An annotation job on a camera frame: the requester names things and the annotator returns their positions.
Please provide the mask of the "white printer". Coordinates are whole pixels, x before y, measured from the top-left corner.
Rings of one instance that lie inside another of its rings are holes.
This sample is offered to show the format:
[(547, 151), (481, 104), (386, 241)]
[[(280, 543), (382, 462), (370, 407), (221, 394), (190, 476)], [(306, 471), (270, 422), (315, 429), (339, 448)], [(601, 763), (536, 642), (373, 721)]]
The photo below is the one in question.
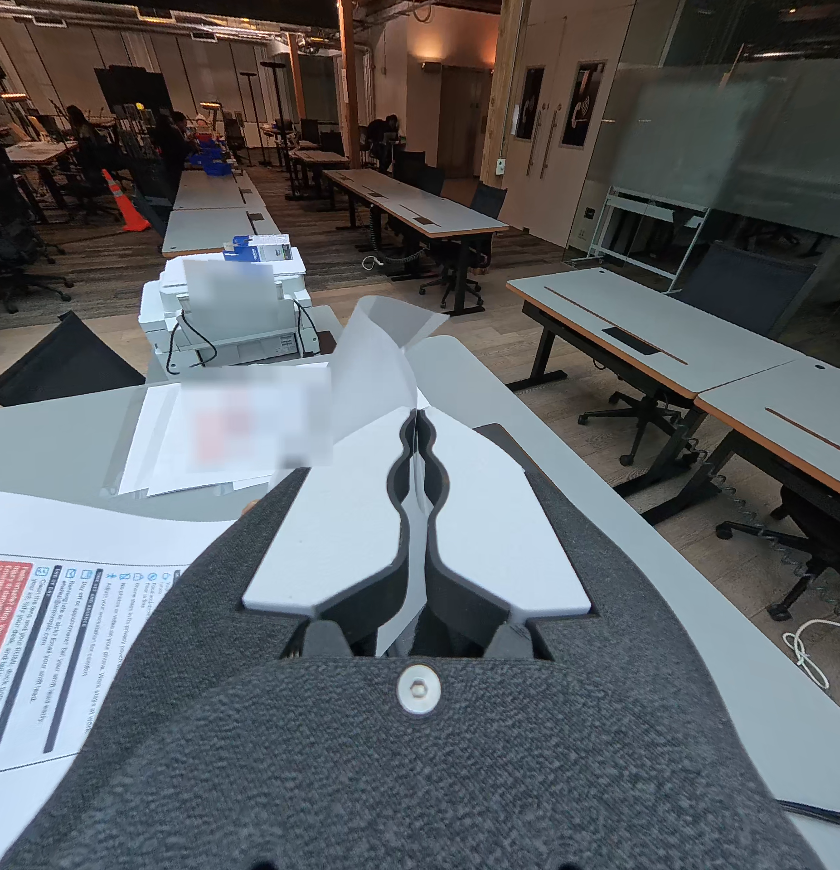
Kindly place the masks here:
[(139, 315), (153, 350), (167, 355), (166, 372), (178, 374), (174, 363), (191, 370), (316, 354), (306, 267), (292, 249), (278, 263), (227, 261), (223, 251), (169, 259), (144, 285)]

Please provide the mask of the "black floor lamp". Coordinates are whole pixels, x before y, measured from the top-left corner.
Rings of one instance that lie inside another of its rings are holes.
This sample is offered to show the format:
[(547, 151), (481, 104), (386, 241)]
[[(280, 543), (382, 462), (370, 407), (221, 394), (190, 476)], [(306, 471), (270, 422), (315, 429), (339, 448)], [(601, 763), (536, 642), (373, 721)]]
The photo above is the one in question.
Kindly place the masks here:
[(284, 113), (283, 113), (283, 103), (282, 103), (280, 84), (279, 84), (279, 81), (277, 78), (277, 71), (279, 69), (283, 68), (283, 64), (278, 63), (274, 60), (263, 60), (263, 61), (261, 61), (261, 67), (268, 69), (269, 71), (271, 71), (271, 74), (272, 74), (273, 88), (274, 88), (276, 104), (277, 104), (276, 126), (277, 126), (277, 130), (281, 136), (281, 145), (282, 145), (282, 152), (283, 152), (284, 167), (285, 167), (287, 173), (290, 173), (291, 167), (290, 167), (290, 157), (289, 157), (289, 145), (288, 145), (288, 141), (286, 138), (286, 127), (285, 127), (285, 120), (284, 120)]

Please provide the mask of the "blue plastic bin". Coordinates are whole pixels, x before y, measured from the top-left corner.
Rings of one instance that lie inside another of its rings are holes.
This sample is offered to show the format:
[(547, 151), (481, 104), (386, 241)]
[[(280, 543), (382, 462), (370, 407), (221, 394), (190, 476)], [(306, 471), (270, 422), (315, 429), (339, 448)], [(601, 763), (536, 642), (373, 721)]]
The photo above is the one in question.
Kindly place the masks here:
[(198, 139), (195, 141), (195, 146), (196, 150), (186, 159), (190, 167), (201, 169), (206, 175), (214, 178), (233, 175), (233, 165), (229, 161), (228, 151), (220, 141)]

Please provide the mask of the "orange traffic cone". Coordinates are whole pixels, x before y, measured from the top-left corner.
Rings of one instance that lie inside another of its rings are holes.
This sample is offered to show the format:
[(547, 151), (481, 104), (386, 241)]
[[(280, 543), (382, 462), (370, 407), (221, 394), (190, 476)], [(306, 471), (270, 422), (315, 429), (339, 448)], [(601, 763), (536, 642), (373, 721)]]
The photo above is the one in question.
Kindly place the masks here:
[(110, 190), (123, 221), (123, 232), (144, 232), (152, 228), (152, 224), (132, 204), (131, 199), (124, 193), (121, 185), (115, 181), (107, 169), (102, 169), (101, 175)]

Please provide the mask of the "grey office desk wood edge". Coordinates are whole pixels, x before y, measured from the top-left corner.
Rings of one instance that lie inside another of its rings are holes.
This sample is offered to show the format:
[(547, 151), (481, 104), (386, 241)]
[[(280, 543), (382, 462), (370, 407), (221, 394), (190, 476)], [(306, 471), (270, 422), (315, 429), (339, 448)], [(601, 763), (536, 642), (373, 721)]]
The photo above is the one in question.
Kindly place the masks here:
[(379, 228), (385, 212), (427, 240), (457, 243), (456, 276), (451, 280), (455, 299), (447, 314), (457, 317), (484, 311), (482, 302), (466, 306), (469, 250), (478, 237), (506, 231), (508, 224), (371, 169), (330, 169), (323, 175), (333, 187), (369, 206), (374, 227)]
[(293, 149), (288, 152), (292, 179), (299, 185), (298, 198), (323, 198), (322, 173), (330, 169), (350, 169), (350, 160), (319, 149)]
[(17, 166), (36, 167), (45, 189), (51, 195), (56, 206), (63, 211), (67, 210), (66, 200), (54, 180), (50, 166), (59, 158), (66, 158), (77, 150), (78, 144), (71, 141), (69, 144), (50, 143), (18, 143), (6, 149), (8, 158)]
[(177, 210), (168, 219), (162, 255), (176, 256), (223, 251), (236, 236), (275, 235), (281, 231), (264, 209), (229, 207)]
[(253, 211), (263, 205), (259, 191), (248, 176), (210, 176), (201, 169), (185, 169), (174, 210), (236, 208)]
[(524, 385), (552, 380), (545, 366), (557, 336), (641, 387), (650, 401), (664, 390), (689, 409), (651, 469), (617, 487), (623, 496), (677, 472), (680, 452), (708, 414), (697, 407), (700, 394), (807, 359), (783, 344), (601, 268), (523, 277), (506, 286), (523, 299), (523, 311), (544, 328), (532, 376)]
[(840, 369), (800, 357), (697, 395), (697, 406), (840, 495)]

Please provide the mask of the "white metal rack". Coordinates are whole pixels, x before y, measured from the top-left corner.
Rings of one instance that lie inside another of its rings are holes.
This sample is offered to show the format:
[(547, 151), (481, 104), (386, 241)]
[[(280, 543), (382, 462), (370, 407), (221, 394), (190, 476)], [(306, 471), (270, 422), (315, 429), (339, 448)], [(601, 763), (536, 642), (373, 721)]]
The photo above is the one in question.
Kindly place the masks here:
[(631, 266), (675, 289), (711, 206), (612, 185), (588, 245), (590, 263)]

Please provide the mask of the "light wooden column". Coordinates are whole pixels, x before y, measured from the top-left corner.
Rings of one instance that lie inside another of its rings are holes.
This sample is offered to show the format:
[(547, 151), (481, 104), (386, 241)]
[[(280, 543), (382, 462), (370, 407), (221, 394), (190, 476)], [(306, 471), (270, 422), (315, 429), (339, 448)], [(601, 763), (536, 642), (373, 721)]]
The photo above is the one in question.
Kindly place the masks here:
[(502, 1), (490, 88), (486, 132), (483, 138), (480, 181), (497, 185), (496, 166), (506, 137), (510, 89), (523, 27), (524, 1)]

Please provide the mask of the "white paper stack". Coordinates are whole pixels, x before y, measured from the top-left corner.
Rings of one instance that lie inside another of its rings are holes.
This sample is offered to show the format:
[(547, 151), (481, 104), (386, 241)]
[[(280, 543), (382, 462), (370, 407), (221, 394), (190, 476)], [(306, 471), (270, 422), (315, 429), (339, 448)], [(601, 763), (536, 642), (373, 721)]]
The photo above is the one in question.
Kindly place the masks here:
[(273, 484), (332, 458), (327, 363), (252, 364), (149, 387), (131, 414), (119, 494)]

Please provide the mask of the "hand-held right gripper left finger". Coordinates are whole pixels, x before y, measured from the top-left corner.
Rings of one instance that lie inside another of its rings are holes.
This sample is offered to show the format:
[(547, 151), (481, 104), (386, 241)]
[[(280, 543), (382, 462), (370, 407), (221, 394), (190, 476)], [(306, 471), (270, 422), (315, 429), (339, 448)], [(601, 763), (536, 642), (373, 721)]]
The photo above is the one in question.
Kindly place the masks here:
[(415, 410), (400, 407), (335, 445), (295, 496), (242, 601), (321, 620), (390, 620), (408, 586)]

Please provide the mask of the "black board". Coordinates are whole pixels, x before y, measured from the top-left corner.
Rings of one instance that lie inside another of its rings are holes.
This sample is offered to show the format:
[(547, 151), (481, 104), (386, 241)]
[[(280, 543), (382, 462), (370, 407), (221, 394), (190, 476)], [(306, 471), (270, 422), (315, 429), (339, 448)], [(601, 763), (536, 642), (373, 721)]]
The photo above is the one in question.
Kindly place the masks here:
[(105, 69), (95, 68), (94, 74), (109, 109), (141, 103), (155, 115), (173, 110), (165, 78), (160, 72), (112, 64)]

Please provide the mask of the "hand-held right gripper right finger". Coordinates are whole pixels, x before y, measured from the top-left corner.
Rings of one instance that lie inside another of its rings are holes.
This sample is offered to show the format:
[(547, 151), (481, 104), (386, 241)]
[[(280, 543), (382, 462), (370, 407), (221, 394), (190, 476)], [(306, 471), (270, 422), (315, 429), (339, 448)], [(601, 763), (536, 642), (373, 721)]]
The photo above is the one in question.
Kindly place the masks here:
[(590, 599), (523, 467), (479, 432), (417, 416), (429, 609), (445, 625), (582, 617)]

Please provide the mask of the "blue white box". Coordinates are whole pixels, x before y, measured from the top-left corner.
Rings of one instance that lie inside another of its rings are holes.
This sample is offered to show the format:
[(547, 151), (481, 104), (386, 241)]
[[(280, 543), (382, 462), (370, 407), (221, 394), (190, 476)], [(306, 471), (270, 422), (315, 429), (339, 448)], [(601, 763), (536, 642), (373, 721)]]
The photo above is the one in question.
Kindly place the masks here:
[(287, 234), (235, 236), (223, 246), (227, 261), (243, 263), (290, 262), (293, 249)]

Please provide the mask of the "black wall poster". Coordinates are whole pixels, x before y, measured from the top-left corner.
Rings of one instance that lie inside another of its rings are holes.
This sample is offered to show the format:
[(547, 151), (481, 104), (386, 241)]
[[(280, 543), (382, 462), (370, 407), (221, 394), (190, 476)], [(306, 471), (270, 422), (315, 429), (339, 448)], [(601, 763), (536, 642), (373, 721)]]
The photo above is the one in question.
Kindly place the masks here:
[(575, 78), (561, 145), (583, 148), (605, 71), (605, 61), (581, 62)]
[(543, 66), (530, 66), (525, 71), (523, 91), (513, 124), (512, 135), (516, 138), (530, 140), (534, 135), (535, 119), (541, 103), (544, 72)]

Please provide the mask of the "brown wooden post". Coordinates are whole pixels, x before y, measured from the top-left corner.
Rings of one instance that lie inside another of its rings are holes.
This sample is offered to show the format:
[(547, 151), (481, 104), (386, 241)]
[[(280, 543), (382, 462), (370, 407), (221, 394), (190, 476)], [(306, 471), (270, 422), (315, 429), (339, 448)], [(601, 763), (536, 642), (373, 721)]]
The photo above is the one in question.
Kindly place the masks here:
[(340, 51), (343, 81), (343, 103), (346, 111), (347, 133), (351, 169), (361, 168), (358, 89), (356, 81), (355, 44), (352, 1), (338, 1)]

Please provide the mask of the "printed white paper sheet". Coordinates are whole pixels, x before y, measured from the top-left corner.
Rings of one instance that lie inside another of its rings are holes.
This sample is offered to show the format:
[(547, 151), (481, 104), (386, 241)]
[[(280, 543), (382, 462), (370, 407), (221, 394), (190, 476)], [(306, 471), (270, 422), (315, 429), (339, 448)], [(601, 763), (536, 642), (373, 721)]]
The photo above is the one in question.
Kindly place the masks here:
[(141, 629), (228, 525), (0, 492), (0, 773), (77, 755)]

